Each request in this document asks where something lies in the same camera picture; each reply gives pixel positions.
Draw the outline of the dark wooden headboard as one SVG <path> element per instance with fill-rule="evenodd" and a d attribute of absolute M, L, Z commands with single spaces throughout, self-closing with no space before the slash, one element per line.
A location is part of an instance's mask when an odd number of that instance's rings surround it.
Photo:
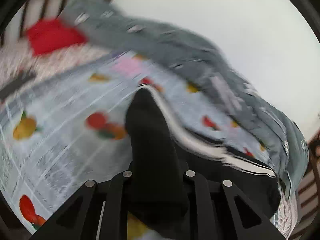
<path fill-rule="evenodd" d="M 68 0 L 27 0 L 1 33 L 1 47 L 21 40 L 26 29 L 42 19 L 57 18 Z"/>

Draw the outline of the fruit print grid bedsheet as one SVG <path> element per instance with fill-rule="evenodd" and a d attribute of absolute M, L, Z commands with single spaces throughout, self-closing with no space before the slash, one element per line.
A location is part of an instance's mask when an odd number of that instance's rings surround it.
<path fill-rule="evenodd" d="M 252 150 L 258 160 L 271 163 L 255 137 L 232 127 L 229 114 L 235 108 L 222 101 L 219 90 L 192 93 L 180 76 L 139 61 L 132 52 L 118 59 L 105 56 L 34 85 L 1 111 L 1 192 L 30 233 L 37 226 L 22 216 L 22 196 L 48 218 L 85 180 L 110 179 L 129 165 L 129 140 L 104 139 L 84 120 L 103 110 L 112 122 L 123 124 L 144 77 L 164 89 L 184 125 L 238 150 Z"/>

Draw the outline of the red pillow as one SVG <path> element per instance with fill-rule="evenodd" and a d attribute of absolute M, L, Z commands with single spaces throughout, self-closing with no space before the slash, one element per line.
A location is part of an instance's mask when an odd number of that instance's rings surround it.
<path fill-rule="evenodd" d="M 58 18 L 39 20 L 25 31 L 25 35 L 34 56 L 87 42 L 82 33 L 63 24 Z"/>

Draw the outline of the red floral bedsheet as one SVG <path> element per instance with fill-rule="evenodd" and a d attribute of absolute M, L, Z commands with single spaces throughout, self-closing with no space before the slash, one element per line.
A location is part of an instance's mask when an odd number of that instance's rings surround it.
<path fill-rule="evenodd" d="M 1 48 L 1 87 L 22 72 L 34 72 L 36 81 L 86 64 L 110 53 L 110 49 L 90 43 L 73 45 L 52 53 L 34 56 L 26 39 Z"/>

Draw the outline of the wooden chair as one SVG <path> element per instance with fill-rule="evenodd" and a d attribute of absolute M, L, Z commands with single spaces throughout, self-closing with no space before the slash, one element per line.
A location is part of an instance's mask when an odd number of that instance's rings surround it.
<path fill-rule="evenodd" d="M 303 239 L 311 230 L 313 221 L 319 218 L 319 131 L 309 141 L 308 146 L 309 164 L 297 192 L 300 221 L 289 239 Z"/>

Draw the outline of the black rectangular object on bed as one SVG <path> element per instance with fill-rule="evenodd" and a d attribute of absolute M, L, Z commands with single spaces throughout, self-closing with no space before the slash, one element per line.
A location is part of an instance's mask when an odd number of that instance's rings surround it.
<path fill-rule="evenodd" d="M 1 101 L 4 101 L 7 97 L 9 97 L 15 91 L 22 88 L 22 86 L 25 85 L 27 82 L 35 79 L 35 77 L 36 77 L 36 73 L 33 71 L 25 71 L 25 70 L 20 71 L 18 75 L 16 75 L 11 81 L 7 82 L 1 88 L 1 93 L 0 93 Z"/>

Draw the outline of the grey quilted comforter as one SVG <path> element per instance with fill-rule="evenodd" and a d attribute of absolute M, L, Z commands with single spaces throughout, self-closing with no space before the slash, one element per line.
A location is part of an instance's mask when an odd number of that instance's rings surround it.
<path fill-rule="evenodd" d="M 297 191 L 309 162 L 302 132 L 230 67 L 215 45 L 175 25 L 127 16 L 105 0 L 68 0 L 60 18 L 91 42 L 133 50 L 204 91 L 268 149 L 286 196 Z"/>

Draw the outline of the black pants with white stripe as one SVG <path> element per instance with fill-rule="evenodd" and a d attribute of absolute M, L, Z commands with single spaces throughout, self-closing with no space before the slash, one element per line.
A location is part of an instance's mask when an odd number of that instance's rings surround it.
<path fill-rule="evenodd" d="M 131 139 L 129 211 L 163 237 L 189 238 L 189 197 L 183 182 L 192 170 L 207 180 L 232 181 L 269 219 L 280 204 L 278 178 L 264 163 L 185 128 L 167 100 L 140 86 L 126 113 Z"/>

